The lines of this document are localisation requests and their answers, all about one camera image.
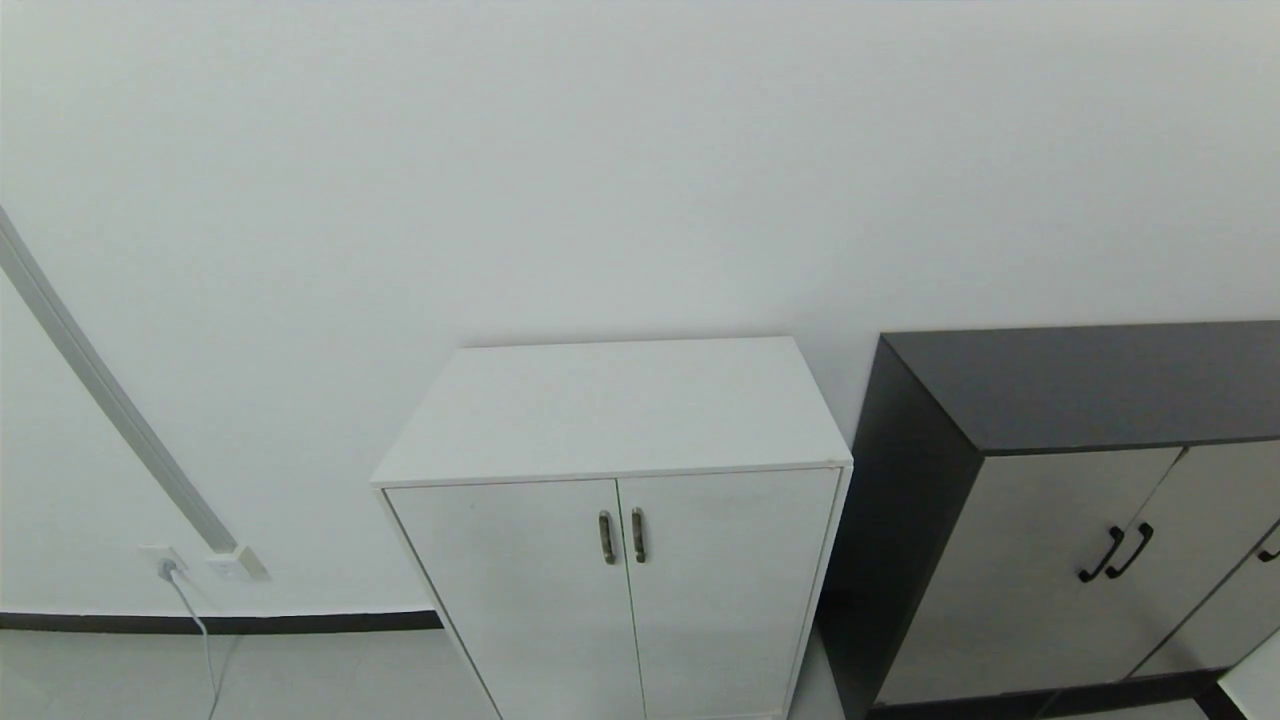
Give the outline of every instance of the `white cabinet door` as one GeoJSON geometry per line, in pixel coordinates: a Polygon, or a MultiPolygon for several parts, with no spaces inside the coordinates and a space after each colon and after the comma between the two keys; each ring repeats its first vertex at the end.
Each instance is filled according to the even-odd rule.
{"type": "Polygon", "coordinates": [[[1251,553],[1135,675],[1231,667],[1253,652],[1280,628],[1280,557],[1276,552],[1280,552],[1280,533],[1274,533],[1258,552],[1251,553]]]}
{"type": "Polygon", "coordinates": [[[618,480],[649,720],[783,710],[838,478],[831,469],[618,480]]]}
{"type": "MultiPolygon", "coordinates": [[[[1116,612],[1151,628],[1148,650],[1153,650],[1169,633],[1161,628],[1181,623],[1277,518],[1280,442],[1190,448],[1138,515],[1137,523],[1147,523],[1153,534],[1129,570],[1114,580],[1128,591],[1116,612]]],[[[1121,560],[1133,550],[1125,544],[1117,553],[1121,560]]],[[[1276,570],[1280,562],[1245,562],[1219,591],[1222,597],[1211,598],[1139,674],[1221,667],[1240,660],[1240,648],[1252,650],[1275,629],[1276,570]],[[1228,607],[1228,618],[1213,618],[1228,607]]]]}
{"type": "MultiPolygon", "coordinates": [[[[1078,573],[1098,566],[1114,544],[1108,530],[1129,524],[1178,454],[988,457],[878,700],[995,696],[1128,675],[1158,639],[1140,647],[1144,629],[1116,612],[1116,583],[1105,574],[1083,583],[1078,573]]],[[[1115,555],[1128,556],[1124,547],[1115,555]]]]}
{"type": "Polygon", "coordinates": [[[503,720],[644,719],[613,480],[387,495],[503,720]]]}

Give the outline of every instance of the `floor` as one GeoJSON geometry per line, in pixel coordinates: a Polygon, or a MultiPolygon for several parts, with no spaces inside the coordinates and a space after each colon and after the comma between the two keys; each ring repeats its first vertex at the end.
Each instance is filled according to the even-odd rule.
{"type": "MultiPolygon", "coordinates": [[[[212,648],[218,720],[495,720],[443,630],[215,637],[212,648]]],[[[198,637],[0,630],[5,720],[202,720],[210,698],[198,637]]],[[[1180,702],[1088,719],[1204,716],[1180,702]]],[[[818,643],[790,720],[842,720],[818,643]]]]}

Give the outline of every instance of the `black baseboard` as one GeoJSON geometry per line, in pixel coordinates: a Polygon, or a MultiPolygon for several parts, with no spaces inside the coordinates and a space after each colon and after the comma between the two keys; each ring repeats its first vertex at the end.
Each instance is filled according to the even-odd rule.
{"type": "MultiPolygon", "coordinates": [[[[867,720],[1039,720],[1091,715],[1108,710],[1160,705],[1196,698],[1217,689],[1226,669],[1197,670],[1121,683],[1048,689],[965,700],[872,707],[867,720]]],[[[1211,720],[1242,720],[1243,715],[1210,715],[1211,720]]]]}
{"type": "Polygon", "coordinates": [[[1139,707],[1143,705],[1160,705],[1179,700],[1198,697],[1204,691],[1215,687],[1217,679],[1226,673],[1225,667],[1216,670],[1196,670],[1192,673],[1175,673],[1172,675],[1157,675],[1155,678],[1138,678],[1123,683],[1110,683],[1106,685],[1089,685],[1084,688],[1069,688],[1062,691],[1041,714],[1041,717],[1068,717],[1071,715],[1091,715],[1120,710],[1124,707],[1139,707]]]}
{"type": "Polygon", "coordinates": [[[1226,694],[1222,685],[1213,683],[1213,687],[1196,696],[1196,705],[1201,706],[1201,712],[1208,720],[1248,720],[1244,712],[1235,706],[1231,696],[1226,694]]]}
{"type": "MultiPolygon", "coordinates": [[[[211,635],[301,635],[315,633],[376,633],[385,630],[438,630],[434,610],[352,615],[288,615],[280,618],[201,618],[211,635]]],[[[0,629],[49,633],[119,633],[145,635],[198,635],[186,616],[145,615],[40,615],[0,612],[0,629]]]]}

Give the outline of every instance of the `white cabinet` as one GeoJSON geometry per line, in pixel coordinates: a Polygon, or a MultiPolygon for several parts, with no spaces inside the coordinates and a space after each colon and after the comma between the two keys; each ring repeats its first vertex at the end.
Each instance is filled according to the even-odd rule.
{"type": "Polygon", "coordinates": [[[790,338],[460,351],[374,483],[503,720],[782,719],[851,460],[790,338]]]}

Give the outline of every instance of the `power cord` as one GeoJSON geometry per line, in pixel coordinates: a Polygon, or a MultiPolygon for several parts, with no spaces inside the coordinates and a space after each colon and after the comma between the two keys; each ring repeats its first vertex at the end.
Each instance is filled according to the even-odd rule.
{"type": "Polygon", "coordinates": [[[209,687],[214,689],[214,702],[212,705],[209,706],[209,720],[212,720],[214,711],[218,710],[218,697],[223,692],[223,684],[218,680],[214,680],[214,656],[209,652],[209,628],[205,628],[204,620],[201,620],[200,615],[196,615],[196,611],[191,609],[191,603],[187,602],[186,593],[182,592],[182,588],[178,587],[178,583],[173,579],[173,574],[175,570],[178,570],[178,564],[174,562],[173,560],[166,559],[160,561],[160,568],[157,570],[157,574],[160,575],[161,580],[169,583],[170,585],[173,585],[173,589],[178,591],[178,597],[182,600],[182,603],[187,607],[187,612],[191,614],[191,619],[195,620],[196,625],[200,626],[200,634],[204,635],[205,638],[205,664],[209,666],[209,687]]]}

